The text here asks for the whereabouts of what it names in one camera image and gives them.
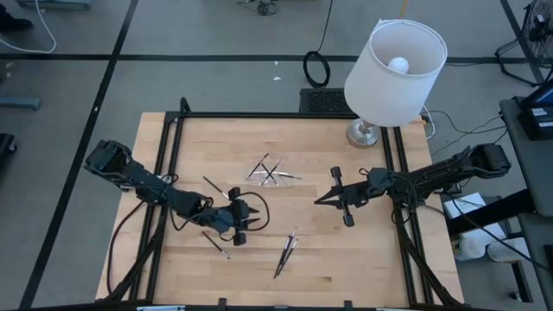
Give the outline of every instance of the clear plastic object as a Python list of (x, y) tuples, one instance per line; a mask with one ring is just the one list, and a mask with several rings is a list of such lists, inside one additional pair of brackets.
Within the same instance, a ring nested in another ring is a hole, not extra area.
[(251, 164), (245, 179), (252, 185), (261, 187), (292, 186), (302, 179), (284, 167), (283, 159), (269, 159), (266, 154), (259, 162)]

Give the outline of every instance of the light bulb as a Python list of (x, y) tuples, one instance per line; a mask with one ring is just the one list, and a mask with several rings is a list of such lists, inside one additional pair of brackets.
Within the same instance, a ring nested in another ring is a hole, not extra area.
[(406, 74), (409, 72), (409, 62), (403, 57), (394, 57), (388, 63), (388, 67), (396, 73)]

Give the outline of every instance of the white lampshade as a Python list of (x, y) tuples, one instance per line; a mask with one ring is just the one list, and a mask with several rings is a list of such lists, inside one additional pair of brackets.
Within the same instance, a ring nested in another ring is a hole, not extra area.
[[(407, 73), (388, 67), (408, 65)], [(379, 21), (346, 80), (349, 107), (364, 121), (400, 126), (419, 115), (448, 58), (444, 40), (433, 29), (406, 20)]]

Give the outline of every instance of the table lamp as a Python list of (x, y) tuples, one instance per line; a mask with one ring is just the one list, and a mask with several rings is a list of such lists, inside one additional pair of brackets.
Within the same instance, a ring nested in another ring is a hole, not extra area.
[(379, 126), (415, 119), (447, 58), (444, 40), (428, 26), (379, 21), (344, 87), (347, 105), (359, 116), (347, 128), (350, 144), (369, 147), (378, 140)]

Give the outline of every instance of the white container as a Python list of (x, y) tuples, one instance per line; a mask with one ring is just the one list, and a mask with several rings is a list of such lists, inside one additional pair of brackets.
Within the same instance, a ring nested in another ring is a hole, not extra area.
[(455, 259), (464, 261), (486, 254), (486, 246), (477, 238), (459, 238), (451, 242)]
[[(526, 256), (529, 256), (528, 247), (526, 246), (526, 241), (524, 241), (524, 238), (511, 238), (503, 240), (503, 242), (510, 245), (515, 250), (522, 252)], [(523, 259), (522, 256), (497, 241), (491, 243), (487, 247), (487, 254), (493, 261), (496, 261), (498, 263), (509, 263)]]

